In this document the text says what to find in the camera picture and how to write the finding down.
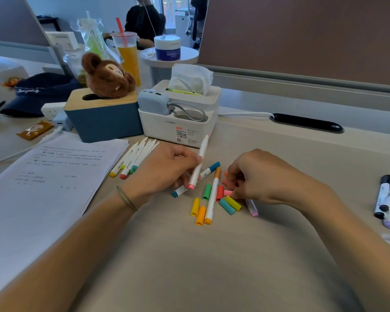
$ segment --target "tissue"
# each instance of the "tissue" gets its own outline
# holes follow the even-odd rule
[[[177,63],[172,67],[169,89],[207,95],[213,78],[214,73],[207,68]]]

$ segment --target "cup of orange juice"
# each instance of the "cup of orange juice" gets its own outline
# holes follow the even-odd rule
[[[112,33],[114,44],[123,57],[121,64],[125,72],[130,73],[136,79],[136,86],[141,85],[139,59],[137,56],[137,34],[132,31],[124,33]]]

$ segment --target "plush toy ear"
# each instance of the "plush toy ear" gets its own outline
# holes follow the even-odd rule
[[[87,52],[82,56],[82,67],[85,72],[92,75],[95,73],[98,65],[101,63],[101,58],[94,52]]]

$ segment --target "blue jar label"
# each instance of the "blue jar label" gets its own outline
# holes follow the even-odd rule
[[[162,61],[175,61],[180,59],[180,48],[172,50],[156,49],[156,58]]]

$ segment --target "electrical socket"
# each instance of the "electrical socket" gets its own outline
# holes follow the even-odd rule
[[[65,104],[66,102],[46,103],[40,110],[47,120],[52,121],[58,115],[58,113],[63,111]]]

